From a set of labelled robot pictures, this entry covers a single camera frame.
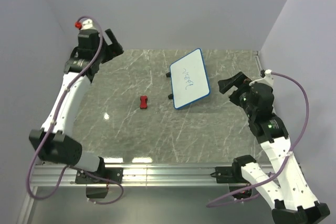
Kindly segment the blue framed small whiteboard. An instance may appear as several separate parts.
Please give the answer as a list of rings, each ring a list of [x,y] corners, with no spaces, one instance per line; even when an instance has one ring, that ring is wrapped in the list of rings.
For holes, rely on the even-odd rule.
[[[170,65],[173,106],[179,110],[209,96],[211,89],[202,50],[196,48]]]

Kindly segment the red whiteboard eraser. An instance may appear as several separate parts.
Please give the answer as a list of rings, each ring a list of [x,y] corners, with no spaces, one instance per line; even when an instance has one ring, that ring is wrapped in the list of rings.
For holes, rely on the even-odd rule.
[[[148,97],[146,95],[140,96],[140,109],[147,109],[148,108]]]

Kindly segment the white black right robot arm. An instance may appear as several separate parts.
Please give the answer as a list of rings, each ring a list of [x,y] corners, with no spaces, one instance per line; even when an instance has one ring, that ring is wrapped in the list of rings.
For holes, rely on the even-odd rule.
[[[250,155],[234,159],[233,179],[248,185],[230,195],[243,201],[248,191],[256,189],[268,203],[274,223],[320,223],[330,215],[330,209],[311,191],[293,153],[297,143],[291,143],[284,122],[274,112],[274,73],[263,70],[260,75],[260,79],[252,81],[239,72],[218,81],[222,94],[236,87],[229,100],[246,113],[250,131],[275,172],[266,174]]]

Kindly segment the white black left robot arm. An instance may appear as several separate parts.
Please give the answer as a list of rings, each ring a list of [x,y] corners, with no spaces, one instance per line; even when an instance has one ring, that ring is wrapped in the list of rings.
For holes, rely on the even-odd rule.
[[[65,64],[56,102],[41,128],[31,130],[29,134],[35,157],[85,170],[94,183],[100,183],[106,178],[103,160],[85,152],[82,145],[72,138],[72,130],[80,102],[100,65],[123,54],[123,48],[112,30],[107,29],[105,33],[111,44],[107,44],[94,28],[80,30],[78,46],[73,49]]]

